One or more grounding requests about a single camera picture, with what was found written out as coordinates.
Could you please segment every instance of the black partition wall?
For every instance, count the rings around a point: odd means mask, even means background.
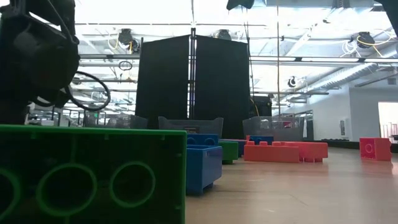
[[[158,116],[187,119],[189,35],[142,45],[136,115],[157,129]]]
[[[194,119],[224,118],[223,138],[242,139],[249,118],[248,45],[196,36]]]
[[[250,110],[247,47],[195,35],[195,29],[191,35],[144,42],[136,115],[148,119],[148,128],[157,129],[159,116],[187,119],[189,107],[190,119],[224,118],[223,138],[244,138],[242,122]]]

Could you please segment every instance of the concrete floor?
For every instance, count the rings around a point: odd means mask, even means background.
[[[238,161],[186,208],[187,224],[398,223],[398,155],[362,161],[330,148],[317,164]]]

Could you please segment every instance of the blue plastic block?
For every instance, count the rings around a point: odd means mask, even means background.
[[[272,145],[272,142],[274,141],[273,136],[250,136],[249,141],[254,141],[256,145],[260,144],[261,141],[266,141],[268,142],[268,145]]]
[[[187,194],[202,195],[221,177],[222,169],[221,146],[187,146]]]
[[[201,146],[217,146],[218,135],[217,134],[188,134],[187,135],[188,145],[201,145]]]
[[[246,145],[246,140],[242,139],[221,139],[220,141],[229,141],[229,142],[237,142],[238,143],[238,157],[243,156],[244,145]]]

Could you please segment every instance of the red toy brick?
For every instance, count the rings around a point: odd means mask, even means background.
[[[244,160],[258,162],[300,162],[299,148],[290,146],[244,146]]]
[[[285,142],[286,146],[300,148],[300,161],[322,162],[328,157],[328,144],[323,142]]]
[[[391,161],[391,142],[388,138],[360,138],[361,158]]]

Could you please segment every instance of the green plastic block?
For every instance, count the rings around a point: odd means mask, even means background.
[[[185,223],[185,131],[0,126],[0,223]]]
[[[229,141],[220,141],[219,146],[223,147],[223,164],[232,164],[238,160],[238,143]]]

